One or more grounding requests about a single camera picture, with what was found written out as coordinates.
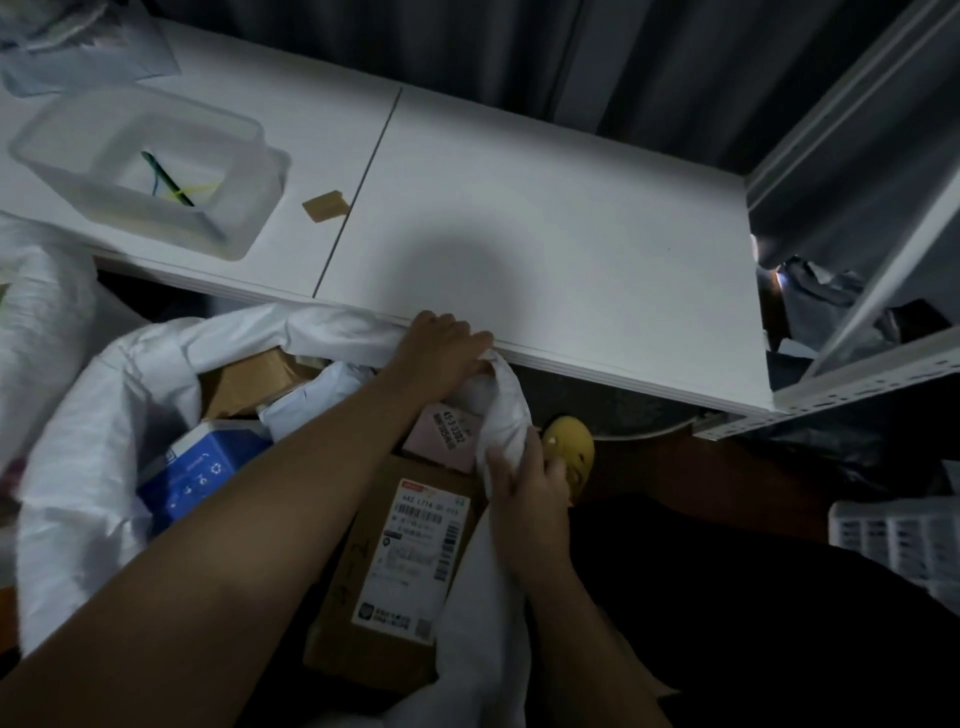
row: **brown tape piece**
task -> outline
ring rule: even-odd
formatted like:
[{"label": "brown tape piece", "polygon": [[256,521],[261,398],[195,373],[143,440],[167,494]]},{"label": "brown tape piece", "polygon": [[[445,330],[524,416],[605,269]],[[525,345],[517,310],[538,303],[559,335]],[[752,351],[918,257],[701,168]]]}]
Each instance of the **brown tape piece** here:
[{"label": "brown tape piece", "polygon": [[303,203],[303,209],[315,223],[321,223],[334,217],[340,217],[350,212],[350,205],[344,200],[344,193],[339,189],[327,192]]}]

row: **blue box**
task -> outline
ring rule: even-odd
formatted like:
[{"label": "blue box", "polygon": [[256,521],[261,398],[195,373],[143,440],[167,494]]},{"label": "blue box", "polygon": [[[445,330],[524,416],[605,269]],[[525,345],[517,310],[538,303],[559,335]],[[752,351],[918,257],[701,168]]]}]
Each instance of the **blue box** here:
[{"label": "blue box", "polygon": [[154,515],[153,534],[183,518],[273,441],[257,420],[210,420],[140,474],[137,494]]}]

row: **white plastic mailer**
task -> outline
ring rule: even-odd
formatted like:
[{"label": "white plastic mailer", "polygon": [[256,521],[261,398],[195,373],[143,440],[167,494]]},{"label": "white plastic mailer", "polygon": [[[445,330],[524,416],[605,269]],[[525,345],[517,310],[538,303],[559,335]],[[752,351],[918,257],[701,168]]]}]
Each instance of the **white plastic mailer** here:
[{"label": "white plastic mailer", "polygon": [[147,323],[97,282],[77,235],[0,211],[0,473],[26,455],[90,357]]},{"label": "white plastic mailer", "polygon": [[[324,305],[270,303],[212,319],[142,328],[108,346],[77,379],[34,448],[21,485],[17,540],[20,645],[29,653],[146,547],[135,494],[140,465],[200,419],[198,374],[272,347],[371,367],[403,329]],[[484,417],[478,452],[499,444],[517,464],[530,411],[503,359],[456,403]],[[490,478],[480,458],[488,495]],[[497,565],[489,515],[477,525],[438,620],[436,683],[377,719],[332,725],[523,725],[530,648],[522,596]]]}]

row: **yellow shoe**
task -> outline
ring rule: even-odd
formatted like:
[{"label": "yellow shoe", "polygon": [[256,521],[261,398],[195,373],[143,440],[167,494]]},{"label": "yellow shoe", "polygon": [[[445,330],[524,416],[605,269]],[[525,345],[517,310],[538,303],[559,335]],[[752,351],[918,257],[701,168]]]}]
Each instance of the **yellow shoe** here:
[{"label": "yellow shoe", "polygon": [[558,417],[543,432],[543,457],[561,458],[566,463],[566,482],[570,486],[570,505],[584,492],[593,469],[593,436],[575,417]]}]

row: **pink box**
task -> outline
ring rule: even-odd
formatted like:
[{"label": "pink box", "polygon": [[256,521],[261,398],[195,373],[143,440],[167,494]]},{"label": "pink box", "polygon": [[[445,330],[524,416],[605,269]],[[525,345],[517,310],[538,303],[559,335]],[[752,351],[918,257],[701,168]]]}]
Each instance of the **pink box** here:
[{"label": "pink box", "polygon": [[473,473],[483,420],[446,404],[428,404],[420,412],[403,451],[467,475]]}]

